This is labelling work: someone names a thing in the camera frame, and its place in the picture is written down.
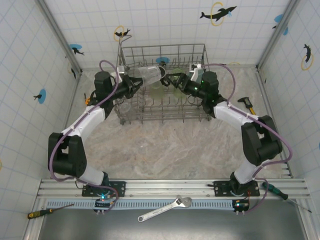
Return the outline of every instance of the metal wire rack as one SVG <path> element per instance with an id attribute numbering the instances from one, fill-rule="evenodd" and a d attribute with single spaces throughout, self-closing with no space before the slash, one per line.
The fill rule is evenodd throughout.
<path id="1" fill-rule="evenodd" d="M 139 77 L 139 67 L 162 65 L 169 73 L 173 69 L 186 74 L 190 64 L 205 64 L 208 56 L 205 44 L 172 44 L 154 46 L 123 47 L 123 42 L 131 35 L 122 36 L 118 45 L 117 67 L 123 67 L 126 74 Z M 140 88 L 130 99 L 115 101 L 115 112 L 120 123 L 132 121 L 207 119 L 211 117 L 203 111 L 201 99 L 185 96 L 173 86 L 161 86 L 161 96 L 154 96 L 152 89 Z"/>

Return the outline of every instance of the green screwdriver handle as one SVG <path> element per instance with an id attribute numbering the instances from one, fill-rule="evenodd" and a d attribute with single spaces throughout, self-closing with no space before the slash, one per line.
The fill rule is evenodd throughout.
<path id="1" fill-rule="evenodd" d="M 263 182 L 262 186 L 266 189 L 267 188 L 267 183 Z M 288 199 L 288 194 L 284 194 L 282 191 L 280 191 L 278 188 L 276 188 L 275 186 L 273 186 L 272 184 L 269 183 L 269 188 L 268 188 L 269 192 L 274 193 L 275 195 L 280 196 L 283 200 L 287 200 Z"/>

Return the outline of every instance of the hammer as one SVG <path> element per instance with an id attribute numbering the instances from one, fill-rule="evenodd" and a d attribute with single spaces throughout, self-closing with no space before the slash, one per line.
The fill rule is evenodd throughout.
<path id="1" fill-rule="evenodd" d="M 239 103 L 244 103 L 245 108 L 249 109 L 250 112 L 251 112 L 251 114 L 256 115 L 256 113 L 255 113 L 255 111 L 254 111 L 254 109 L 253 109 L 252 103 L 250 102 L 248 96 L 245 96 L 245 97 L 243 97 L 243 98 L 240 98 L 240 99 L 238 100 L 238 102 L 239 102 Z"/>

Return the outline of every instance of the white tiled wall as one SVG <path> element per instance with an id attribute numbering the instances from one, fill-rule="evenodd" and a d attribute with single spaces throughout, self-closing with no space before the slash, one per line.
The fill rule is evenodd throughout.
<path id="1" fill-rule="evenodd" d="M 215 0 L 46 2 L 68 43 L 82 46 L 84 56 L 75 55 L 82 68 L 97 68 L 101 59 L 116 63 L 113 36 L 119 25 L 133 36 L 124 47 L 198 43 L 206 45 L 211 63 L 257 64 L 275 31 L 275 17 L 284 13 L 289 0 L 222 0 L 223 8 L 236 8 L 220 26 L 200 19 L 201 12 L 210 15 Z M 216 5 L 212 14 L 220 8 Z"/>
<path id="2" fill-rule="evenodd" d="M 313 54 L 302 70 L 307 50 Z M 263 69 L 280 133 L 293 148 L 289 165 L 305 178 L 320 215 L 320 1 L 302 0 Z"/>
<path id="3" fill-rule="evenodd" d="M 75 87 L 34 0 L 0 1 L 0 239 L 21 239 Z M 34 100 L 46 90 L 43 104 Z"/>

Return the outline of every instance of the black mounting plate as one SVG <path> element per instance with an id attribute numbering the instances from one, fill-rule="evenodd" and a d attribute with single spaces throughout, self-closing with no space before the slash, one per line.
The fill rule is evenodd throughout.
<path id="1" fill-rule="evenodd" d="M 250 191 L 250 197 L 259 197 L 259 187 L 256 181 L 253 183 L 240 195 L 232 194 L 230 181 L 214 181 L 213 190 L 216 197 L 247 197 L 248 191 Z"/>
<path id="2" fill-rule="evenodd" d="M 116 189 L 119 197 L 124 197 L 126 193 L 126 182 L 125 181 L 110 181 L 110 187 Z M 85 185 L 82 189 L 82 197 L 99 197 L 101 194 L 107 194 L 108 189 L 103 187 L 94 187 Z"/>

